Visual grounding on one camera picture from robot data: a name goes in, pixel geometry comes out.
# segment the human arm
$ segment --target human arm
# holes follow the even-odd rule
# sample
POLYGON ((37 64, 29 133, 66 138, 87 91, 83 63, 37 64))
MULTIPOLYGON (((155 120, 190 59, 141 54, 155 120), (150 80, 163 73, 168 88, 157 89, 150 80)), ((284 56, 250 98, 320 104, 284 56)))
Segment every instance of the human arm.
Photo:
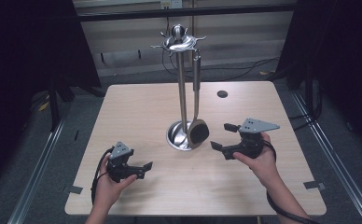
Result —
MULTIPOLYGON (((262 133, 262 137, 267 142, 271 141, 266 133, 262 133)), ((255 159, 251 159, 239 152, 233 153, 233 157, 250 167, 277 206, 290 214, 310 219, 280 177, 270 148, 265 146, 259 157, 255 159)), ((298 223, 281 215, 278 217, 282 224, 298 223)))
POLYGON ((120 181, 120 183, 113 181, 106 173, 106 163, 109 156, 109 153, 105 155, 100 166, 100 174, 104 175, 98 180, 94 204, 85 222, 86 224, 104 223, 109 209, 118 200, 120 193, 137 179, 137 175, 131 175, 120 181))

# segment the person's right hand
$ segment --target person's right hand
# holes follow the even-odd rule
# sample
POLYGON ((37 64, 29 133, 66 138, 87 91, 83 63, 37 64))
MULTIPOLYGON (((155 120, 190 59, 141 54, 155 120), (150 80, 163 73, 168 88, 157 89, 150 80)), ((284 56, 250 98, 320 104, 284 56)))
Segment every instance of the person's right hand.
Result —
MULTIPOLYGON (((271 141, 266 133, 261 134, 265 141, 271 141)), ((233 157, 250 167, 265 188, 267 188, 270 183, 277 181, 278 178, 280 178, 275 164, 273 151, 266 146, 263 148, 262 153, 255 159, 251 159, 240 152, 233 153, 233 157)))

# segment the light wood tabletop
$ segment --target light wood tabletop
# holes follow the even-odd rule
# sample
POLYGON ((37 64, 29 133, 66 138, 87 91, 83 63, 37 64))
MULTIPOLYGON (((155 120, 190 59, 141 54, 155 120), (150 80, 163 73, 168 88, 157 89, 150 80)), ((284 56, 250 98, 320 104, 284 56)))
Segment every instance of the light wood tabletop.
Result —
MULTIPOLYGON (((192 84, 186 84, 188 119, 193 118, 192 84)), ((201 84, 199 119, 210 136, 191 151, 172 148, 166 132, 181 120, 178 84, 130 84, 109 87, 74 186, 65 205, 70 215, 91 211, 91 182, 103 153, 121 141, 134 149, 130 166, 153 161, 145 179, 126 188, 109 214, 120 216, 263 216, 275 215, 266 190, 247 166, 226 161, 210 141, 236 145, 238 133, 224 123, 241 125, 247 118, 280 125, 268 131, 277 152, 277 167, 286 185, 309 215, 327 209, 318 189, 306 189, 313 176, 274 85, 267 81, 201 84), (220 98, 218 91, 228 97, 220 98)))

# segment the black horizontal bar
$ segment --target black horizontal bar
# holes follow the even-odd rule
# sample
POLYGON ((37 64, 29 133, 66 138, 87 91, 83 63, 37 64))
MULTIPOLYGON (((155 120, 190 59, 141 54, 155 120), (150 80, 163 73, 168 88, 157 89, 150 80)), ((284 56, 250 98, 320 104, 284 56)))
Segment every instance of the black horizontal bar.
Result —
POLYGON ((261 5, 261 6, 248 6, 248 7, 192 7, 192 8, 179 8, 179 9, 158 9, 158 10, 112 12, 112 13, 86 13, 72 17, 41 18, 41 20, 116 21, 116 20, 147 19, 147 18, 294 11, 296 8, 297 4, 261 5))

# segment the human hand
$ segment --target human hand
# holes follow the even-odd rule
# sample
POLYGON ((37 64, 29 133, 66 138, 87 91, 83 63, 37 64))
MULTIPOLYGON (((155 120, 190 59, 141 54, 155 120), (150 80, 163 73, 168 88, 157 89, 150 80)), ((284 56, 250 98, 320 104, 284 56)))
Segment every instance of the human hand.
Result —
MULTIPOLYGON (((100 174, 106 173, 106 163, 108 162, 110 153, 105 155, 100 167, 100 174)), ((118 200, 120 193, 126 189, 137 175, 131 175, 128 178, 117 183, 111 179, 108 174, 99 178, 93 206, 100 206, 102 209, 109 210, 111 206, 118 200)))
MULTIPOLYGON (((263 140, 271 141, 271 138, 266 133, 261 134, 263 140)), ((240 152, 233 153, 233 157, 250 167, 265 188, 280 178, 273 151, 267 146, 263 147, 262 153, 255 159, 251 159, 240 152)))

